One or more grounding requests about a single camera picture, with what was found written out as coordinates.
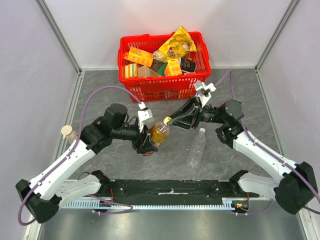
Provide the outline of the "yellow tea bottle red label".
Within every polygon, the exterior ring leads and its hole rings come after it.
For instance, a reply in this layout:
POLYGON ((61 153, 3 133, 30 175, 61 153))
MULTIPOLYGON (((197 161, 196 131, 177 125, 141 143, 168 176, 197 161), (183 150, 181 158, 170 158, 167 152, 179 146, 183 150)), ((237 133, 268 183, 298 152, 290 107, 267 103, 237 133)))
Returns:
POLYGON ((157 148, 166 140, 170 135, 170 127, 168 126, 169 121, 172 118, 167 116, 162 121, 157 121, 150 129, 150 141, 157 148))

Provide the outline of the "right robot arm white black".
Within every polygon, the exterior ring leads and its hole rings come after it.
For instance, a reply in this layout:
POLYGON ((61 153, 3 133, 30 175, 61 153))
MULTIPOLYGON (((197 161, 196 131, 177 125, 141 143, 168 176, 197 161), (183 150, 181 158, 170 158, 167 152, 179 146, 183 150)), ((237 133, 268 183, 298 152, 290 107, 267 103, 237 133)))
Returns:
POLYGON ((241 121, 242 105, 235 99, 219 107, 205 106, 199 96, 192 95, 178 110, 164 119, 169 126, 195 129, 200 122, 220 124, 215 132, 221 143, 250 158, 269 177, 241 170, 234 175, 229 191, 235 197, 245 192, 268 197, 286 212, 295 215, 306 209, 312 199, 319 199, 314 170, 307 162, 296 163, 258 140, 241 121))

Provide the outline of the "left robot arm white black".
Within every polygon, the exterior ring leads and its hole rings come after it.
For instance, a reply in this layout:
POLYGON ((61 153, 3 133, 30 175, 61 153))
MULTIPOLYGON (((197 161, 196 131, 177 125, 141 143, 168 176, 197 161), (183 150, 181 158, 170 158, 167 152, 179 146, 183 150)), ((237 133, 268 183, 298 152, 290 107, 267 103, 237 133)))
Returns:
POLYGON ((15 188, 22 201, 18 215, 26 207, 39 224, 50 220, 60 208, 81 197, 106 196, 111 181, 100 170, 70 184, 64 184, 81 165, 110 146, 114 139, 131 141, 138 154, 156 152, 150 140, 147 124, 153 121, 152 111, 144 103, 129 124, 128 109, 118 103, 107 107, 104 115, 85 126, 69 148, 51 166, 38 176, 27 181, 21 179, 15 188))

